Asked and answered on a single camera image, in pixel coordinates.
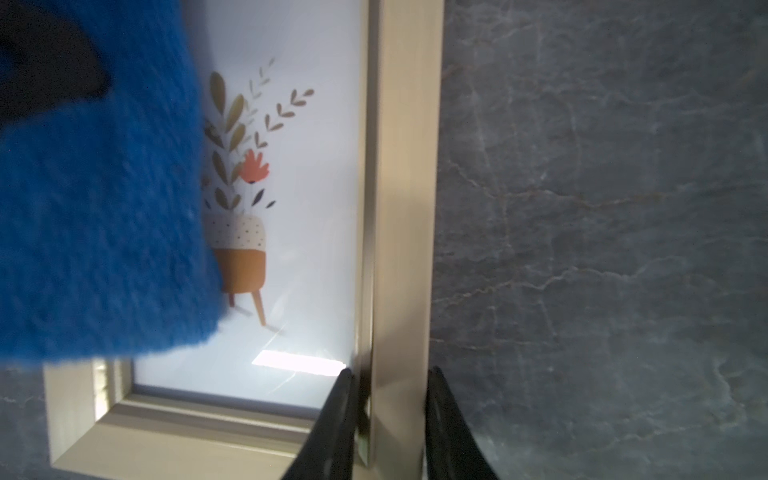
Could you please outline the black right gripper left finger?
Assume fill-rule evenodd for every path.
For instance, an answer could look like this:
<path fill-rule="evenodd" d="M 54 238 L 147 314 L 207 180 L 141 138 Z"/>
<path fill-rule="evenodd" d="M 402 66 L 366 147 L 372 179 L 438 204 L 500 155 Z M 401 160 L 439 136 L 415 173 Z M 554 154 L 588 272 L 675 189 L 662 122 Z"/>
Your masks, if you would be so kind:
<path fill-rule="evenodd" d="M 358 423 L 358 381 L 345 368 L 335 383 L 304 445 L 282 480 L 351 480 Z"/>

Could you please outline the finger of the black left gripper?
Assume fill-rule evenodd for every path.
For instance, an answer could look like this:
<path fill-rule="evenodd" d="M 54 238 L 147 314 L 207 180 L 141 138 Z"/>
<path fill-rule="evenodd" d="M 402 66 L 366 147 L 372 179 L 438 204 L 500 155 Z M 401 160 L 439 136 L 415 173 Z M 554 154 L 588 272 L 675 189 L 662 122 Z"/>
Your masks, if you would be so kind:
<path fill-rule="evenodd" d="M 13 123 L 111 84 L 91 40 L 74 22 L 23 1 L 1 3 L 1 50 L 13 68 L 1 81 L 1 121 Z"/>

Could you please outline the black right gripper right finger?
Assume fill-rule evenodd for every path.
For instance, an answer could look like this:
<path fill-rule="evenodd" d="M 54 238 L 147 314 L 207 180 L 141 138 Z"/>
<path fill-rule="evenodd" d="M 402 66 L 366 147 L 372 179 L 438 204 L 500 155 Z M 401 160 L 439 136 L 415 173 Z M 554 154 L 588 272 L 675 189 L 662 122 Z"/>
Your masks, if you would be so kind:
<path fill-rule="evenodd" d="M 429 480 L 498 480 L 473 438 L 442 370 L 428 372 L 425 452 Z"/>

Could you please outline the blue microfiber cloth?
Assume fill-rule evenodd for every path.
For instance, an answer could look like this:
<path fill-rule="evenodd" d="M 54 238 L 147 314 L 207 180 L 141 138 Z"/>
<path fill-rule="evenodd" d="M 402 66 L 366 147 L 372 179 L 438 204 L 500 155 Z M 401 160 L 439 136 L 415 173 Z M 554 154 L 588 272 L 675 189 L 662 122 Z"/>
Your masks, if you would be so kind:
<path fill-rule="evenodd" d="M 202 226 L 200 87 L 177 1 L 23 1 L 76 23 L 111 84 L 1 121 L 1 360 L 208 340 L 224 304 Z"/>

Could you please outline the gold frame with deer print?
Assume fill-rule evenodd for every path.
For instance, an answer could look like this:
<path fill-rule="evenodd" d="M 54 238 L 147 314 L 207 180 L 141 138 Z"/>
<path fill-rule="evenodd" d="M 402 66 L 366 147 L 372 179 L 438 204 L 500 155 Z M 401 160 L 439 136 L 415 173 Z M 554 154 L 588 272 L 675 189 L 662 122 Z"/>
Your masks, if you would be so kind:
<path fill-rule="evenodd" d="M 440 1 L 363 5 L 359 393 L 352 479 L 418 479 L 425 449 Z M 125 360 L 44 369 L 49 458 L 105 479 L 282 479 L 315 421 L 140 395 Z"/>

